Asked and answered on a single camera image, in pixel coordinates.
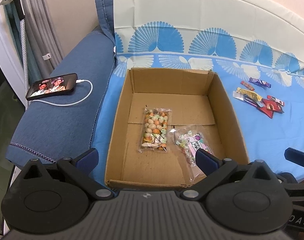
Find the red black snack bar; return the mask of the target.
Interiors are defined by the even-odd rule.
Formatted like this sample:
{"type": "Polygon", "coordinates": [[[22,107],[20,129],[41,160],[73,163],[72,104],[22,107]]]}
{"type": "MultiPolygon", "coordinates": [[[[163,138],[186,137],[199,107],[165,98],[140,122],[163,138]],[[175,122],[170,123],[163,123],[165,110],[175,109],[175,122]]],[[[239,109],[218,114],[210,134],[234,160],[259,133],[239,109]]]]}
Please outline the red black snack bar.
{"type": "Polygon", "coordinates": [[[274,96],[270,96],[268,95],[267,96],[267,99],[271,100],[271,101],[274,101],[276,103],[278,103],[279,105],[281,106],[285,106],[285,103],[282,101],[282,100],[279,100],[278,98],[274,97],[274,96]]]}

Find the dark red snack pouch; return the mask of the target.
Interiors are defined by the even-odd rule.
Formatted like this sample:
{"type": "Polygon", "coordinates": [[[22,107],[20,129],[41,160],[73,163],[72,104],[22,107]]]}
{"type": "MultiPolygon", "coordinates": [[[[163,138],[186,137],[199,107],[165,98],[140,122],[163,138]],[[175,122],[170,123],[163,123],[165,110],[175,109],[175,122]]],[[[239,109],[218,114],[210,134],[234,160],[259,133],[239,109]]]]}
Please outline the dark red snack pouch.
{"type": "Polygon", "coordinates": [[[275,101],[272,101],[270,99],[262,99],[262,102],[264,103],[264,105],[266,106],[266,108],[268,110],[271,110],[271,111],[277,112],[277,113],[284,112],[282,106],[275,101]]]}

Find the silver purple snack pouch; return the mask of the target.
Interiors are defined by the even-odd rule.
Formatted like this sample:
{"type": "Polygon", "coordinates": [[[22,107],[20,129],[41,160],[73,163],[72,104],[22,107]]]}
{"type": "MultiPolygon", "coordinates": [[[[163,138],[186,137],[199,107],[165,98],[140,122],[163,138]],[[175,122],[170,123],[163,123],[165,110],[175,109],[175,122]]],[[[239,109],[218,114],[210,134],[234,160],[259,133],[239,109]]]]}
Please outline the silver purple snack pouch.
{"type": "Polygon", "coordinates": [[[264,106],[261,102],[256,101],[256,100],[254,100],[254,99],[251,99],[251,98],[249,98],[247,95],[243,95],[243,94],[241,94],[241,93],[239,93],[239,92],[237,92],[237,91],[233,91],[232,96],[233,96],[235,99],[238,99],[238,100],[240,100],[240,101],[243,101],[243,102],[245,102],[245,103],[247,103],[247,104],[249,104],[249,105],[251,105],[251,106],[253,106],[253,107],[256,107],[256,108],[261,108],[261,107],[264,106]]]}

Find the yellow snack wrapper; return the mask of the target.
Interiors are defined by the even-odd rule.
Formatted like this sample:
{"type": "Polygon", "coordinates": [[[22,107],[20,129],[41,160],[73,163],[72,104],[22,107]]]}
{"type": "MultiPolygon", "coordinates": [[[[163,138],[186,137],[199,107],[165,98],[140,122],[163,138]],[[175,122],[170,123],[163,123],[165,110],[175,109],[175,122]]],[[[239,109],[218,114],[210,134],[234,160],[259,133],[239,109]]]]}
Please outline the yellow snack wrapper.
{"type": "Polygon", "coordinates": [[[262,97],[257,94],[256,92],[254,91],[251,91],[251,90],[247,90],[247,89],[243,89],[243,88],[240,88],[238,87],[237,88],[237,92],[240,93],[240,94],[243,94],[249,98],[251,98],[252,100],[255,100],[255,101],[261,101],[262,100],[262,97]]]}

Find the red foil snack packet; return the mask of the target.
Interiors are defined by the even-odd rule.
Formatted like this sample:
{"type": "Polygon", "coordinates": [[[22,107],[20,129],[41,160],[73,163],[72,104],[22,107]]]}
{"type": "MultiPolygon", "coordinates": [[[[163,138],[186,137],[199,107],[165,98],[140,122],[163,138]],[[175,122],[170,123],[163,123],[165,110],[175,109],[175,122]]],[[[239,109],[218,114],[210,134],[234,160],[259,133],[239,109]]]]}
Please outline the red foil snack packet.
{"type": "Polygon", "coordinates": [[[264,113],[266,116],[268,116],[270,119],[273,118],[273,111],[270,110],[270,109],[267,109],[266,104],[264,104],[264,103],[261,102],[261,103],[258,105],[257,109],[258,109],[260,112],[264,113]]]}

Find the clear bag of pastel candies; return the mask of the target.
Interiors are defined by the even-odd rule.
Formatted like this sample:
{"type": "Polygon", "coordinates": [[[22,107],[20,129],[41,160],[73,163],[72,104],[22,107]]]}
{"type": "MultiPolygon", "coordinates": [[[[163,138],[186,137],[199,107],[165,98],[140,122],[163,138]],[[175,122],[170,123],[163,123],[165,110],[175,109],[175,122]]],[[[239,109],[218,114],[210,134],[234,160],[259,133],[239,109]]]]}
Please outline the clear bag of pastel candies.
{"type": "Polygon", "coordinates": [[[206,175],[196,165],[196,152],[213,154],[206,138],[205,126],[175,126],[168,133],[170,150],[177,156],[186,184],[195,184],[206,175]]]}

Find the blue denim sofa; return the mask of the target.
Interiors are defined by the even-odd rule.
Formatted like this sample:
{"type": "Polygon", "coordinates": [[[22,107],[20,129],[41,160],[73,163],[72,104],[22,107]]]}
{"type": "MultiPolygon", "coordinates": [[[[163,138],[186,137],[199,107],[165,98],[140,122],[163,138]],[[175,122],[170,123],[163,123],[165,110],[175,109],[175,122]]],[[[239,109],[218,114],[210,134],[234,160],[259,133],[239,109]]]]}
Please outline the blue denim sofa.
{"type": "Polygon", "coordinates": [[[6,158],[22,168],[30,159],[55,163],[93,144],[97,119],[115,68],[113,0],[95,0],[99,27],[83,38],[52,72],[76,73],[83,82],[65,95],[32,102],[22,116],[6,158]]]}

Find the clear bag of mixed nuts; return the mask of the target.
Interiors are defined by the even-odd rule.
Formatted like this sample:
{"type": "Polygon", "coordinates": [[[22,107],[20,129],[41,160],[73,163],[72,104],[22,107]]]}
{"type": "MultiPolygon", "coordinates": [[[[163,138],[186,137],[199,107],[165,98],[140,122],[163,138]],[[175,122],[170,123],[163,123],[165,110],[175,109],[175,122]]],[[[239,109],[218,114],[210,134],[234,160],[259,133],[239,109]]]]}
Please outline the clear bag of mixed nuts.
{"type": "Polygon", "coordinates": [[[169,122],[172,110],[168,108],[145,108],[138,152],[167,152],[169,122]]]}

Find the brown cardboard box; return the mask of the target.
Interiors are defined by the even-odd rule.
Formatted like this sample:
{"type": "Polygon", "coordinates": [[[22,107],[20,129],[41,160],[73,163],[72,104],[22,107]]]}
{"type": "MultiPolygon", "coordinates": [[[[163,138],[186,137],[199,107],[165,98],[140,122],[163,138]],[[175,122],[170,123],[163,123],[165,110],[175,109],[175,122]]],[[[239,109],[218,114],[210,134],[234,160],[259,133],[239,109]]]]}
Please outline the brown cardboard box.
{"type": "Polygon", "coordinates": [[[245,142],[232,103],[212,71],[133,68],[126,74],[119,98],[106,162],[109,187],[170,187],[190,185],[186,162],[173,145],[166,151],[140,151],[145,109],[171,111],[170,128],[202,127],[217,158],[247,164],[245,142]]]}

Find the black smartphone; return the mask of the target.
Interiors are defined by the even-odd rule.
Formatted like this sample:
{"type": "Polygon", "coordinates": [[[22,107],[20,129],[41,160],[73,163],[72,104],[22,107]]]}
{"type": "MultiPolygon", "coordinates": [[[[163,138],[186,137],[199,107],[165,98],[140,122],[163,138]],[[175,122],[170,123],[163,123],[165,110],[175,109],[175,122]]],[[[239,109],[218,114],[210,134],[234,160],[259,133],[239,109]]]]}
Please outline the black smartphone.
{"type": "Polygon", "coordinates": [[[72,73],[36,81],[29,88],[26,99],[33,101],[51,96],[69,94],[74,90],[77,79],[77,74],[72,73]]]}

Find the small red orange bar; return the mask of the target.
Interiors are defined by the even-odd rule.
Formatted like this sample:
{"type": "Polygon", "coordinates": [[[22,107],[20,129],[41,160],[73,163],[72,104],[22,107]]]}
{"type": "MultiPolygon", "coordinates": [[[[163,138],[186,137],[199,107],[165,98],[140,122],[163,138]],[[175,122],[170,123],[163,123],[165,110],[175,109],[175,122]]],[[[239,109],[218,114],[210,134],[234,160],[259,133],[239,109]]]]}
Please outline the small red orange bar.
{"type": "Polygon", "coordinates": [[[241,81],[240,83],[241,85],[243,85],[244,87],[246,87],[248,90],[250,91],[254,91],[254,87],[252,85],[250,85],[249,83],[245,82],[245,81],[241,81]]]}

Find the purple candy bar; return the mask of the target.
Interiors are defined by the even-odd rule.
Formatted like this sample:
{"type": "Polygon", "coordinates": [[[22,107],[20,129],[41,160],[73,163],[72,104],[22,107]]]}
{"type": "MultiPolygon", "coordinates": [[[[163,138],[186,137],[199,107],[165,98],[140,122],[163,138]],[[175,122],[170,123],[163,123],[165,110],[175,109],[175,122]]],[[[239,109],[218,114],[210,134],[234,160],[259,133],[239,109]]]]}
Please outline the purple candy bar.
{"type": "Polygon", "coordinates": [[[264,80],[261,80],[261,79],[251,77],[251,78],[249,78],[249,82],[254,85],[260,86],[260,87],[271,88],[270,83],[268,83],[264,80]]]}

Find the grey curtain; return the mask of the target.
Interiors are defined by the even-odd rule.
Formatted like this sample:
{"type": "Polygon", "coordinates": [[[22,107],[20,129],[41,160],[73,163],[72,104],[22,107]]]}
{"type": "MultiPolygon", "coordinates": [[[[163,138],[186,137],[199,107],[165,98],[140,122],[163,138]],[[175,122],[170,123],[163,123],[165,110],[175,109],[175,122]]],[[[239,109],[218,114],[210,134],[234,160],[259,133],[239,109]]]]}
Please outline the grey curtain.
{"type": "Polygon", "coordinates": [[[46,0],[21,0],[25,13],[28,51],[33,64],[30,67],[40,76],[47,77],[63,59],[54,23],[46,0]]]}

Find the blue white fan-pattern sheet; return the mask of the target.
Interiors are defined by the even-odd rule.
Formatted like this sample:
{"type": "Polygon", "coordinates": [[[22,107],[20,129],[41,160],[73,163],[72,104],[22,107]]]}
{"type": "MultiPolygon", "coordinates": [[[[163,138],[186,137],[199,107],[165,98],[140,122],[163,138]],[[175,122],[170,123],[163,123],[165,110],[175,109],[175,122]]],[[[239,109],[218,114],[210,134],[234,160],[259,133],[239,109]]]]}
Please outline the blue white fan-pattern sheet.
{"type": "Polygon", "coordinates": [[[304,180],[304,19],[271,0],[95,0],[116,66],[98,117],[96,181],[187,186],[218,158],[304,180]]]}

